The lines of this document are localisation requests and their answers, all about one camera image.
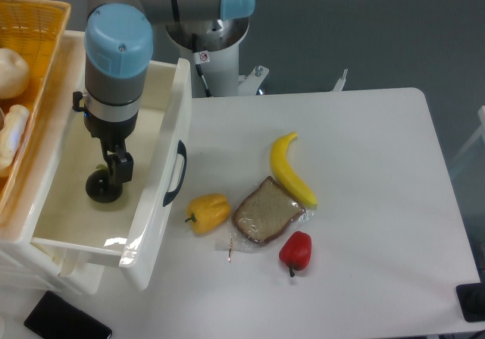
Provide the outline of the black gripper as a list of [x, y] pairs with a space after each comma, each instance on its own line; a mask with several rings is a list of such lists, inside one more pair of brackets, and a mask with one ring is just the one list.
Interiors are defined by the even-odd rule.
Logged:
[[89, 93], [76, 91], [72, 109], [84, 114], [86, 129], [91, 137], [100, 140], [110, 183], [121, 186], [131, 181], [134, 161], [126, 150], [125, 139], [135, 129], [139, 100], [128, 105], [106, 105]]

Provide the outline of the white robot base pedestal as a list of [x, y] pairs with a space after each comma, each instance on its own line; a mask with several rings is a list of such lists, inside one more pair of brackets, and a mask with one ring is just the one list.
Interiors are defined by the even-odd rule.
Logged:
[[247, 17], [182, 22], [166, 26], [180, 57], [190, 62], [192, 97], [257, 96], [269, 69], [257, 65], [239, 72], [239, 45], [249, 31]]

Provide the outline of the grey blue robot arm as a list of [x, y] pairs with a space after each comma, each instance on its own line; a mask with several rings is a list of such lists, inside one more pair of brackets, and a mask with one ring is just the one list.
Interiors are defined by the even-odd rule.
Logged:
[[73, 107], [86, 116], [86, 127], [100, 140], [107, 170], [96, 184], [120, 187], [133, 173], [125, 147], [139, 111], [152, 58], [155, 24], [200, 56], [203, 51], [236, 48], [245, 36], [255, 0], [87, 0], [85, 32], [87, 94], [74, 95]]

